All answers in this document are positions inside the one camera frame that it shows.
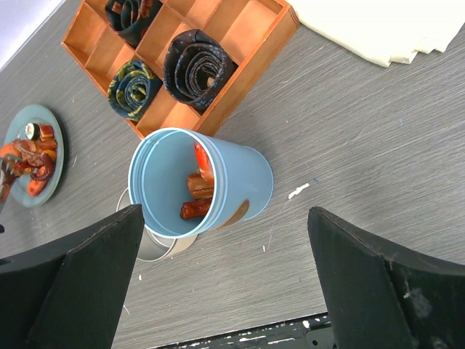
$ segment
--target wooden tray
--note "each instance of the wooden tray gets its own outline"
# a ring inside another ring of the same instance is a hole
[[[163,62],[179,33],[201,29],[218,41],[238,69],[202,115],[177,102],[162,87],[138,123],[144,138],[162,127],[183,127],[214,135],[293,36],[299,20],[284,0],[161,0],[163,6],[139,46],[133,49],[109,25],[107,0],[83,0],[62,45],[107,96],[118,69],[133,58],[163,79]]]

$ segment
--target table surface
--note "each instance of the table surface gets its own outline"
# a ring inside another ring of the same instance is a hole
[[[65,2],[0,72],[1,122],[39,103],[70,135],[54,198],[31,210],[5,206],[0,257],[108,216],[126,187],[139,139],[60,46],[77,6]],[[217,133],[270,161],[269,208],[204,233],[173,259],[137,262],[113,347],[151,348],[326,310],[307,233],[311,206],[465,263],[464,42],[462,30],[445,54],[384,69],[300,28]]]

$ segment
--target rolled tie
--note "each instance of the rolled tie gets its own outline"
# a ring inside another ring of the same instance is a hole
[[[169,45],[163,65],[164,84],[174,99],[203,113],[237,67],[203,31],[185,31]]]
[[[159,0],[110,0],[105,12],[111,27],[136,47],[162,5]]]
[[[108,87],[111,108],[125,119],[138,122],[163,86],[142,61],[125,63]]]

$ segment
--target plate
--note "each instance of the plate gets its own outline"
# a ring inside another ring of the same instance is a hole
[[[26,125],[30,122],[36,124],[46,124],[53,127],[55,141],[57,142],[57,162],[55,163],[55,171],[52,178],[49,179],[45,189],[37,196],[28,194],[28,184],[31,181],[30,175],[20,177],[11,189],[10,195],[24,207],[37,207],[45,204],[55,192],[60,181],[63,164],[65,163],[65,146],[63,135],[61,132],[58,120],[53,113],[41,105],[28,105],[16,114],[12,123],[9,125],[7,136],[4,144],[10,143],[13,140],[20,138],[27,139],[25,136]]]

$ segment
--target folded white fabric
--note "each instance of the folded white fabric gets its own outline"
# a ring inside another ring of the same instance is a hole
[[[444,52],[465,23],[464,0],[287,0],[310,29],[388,67]]]

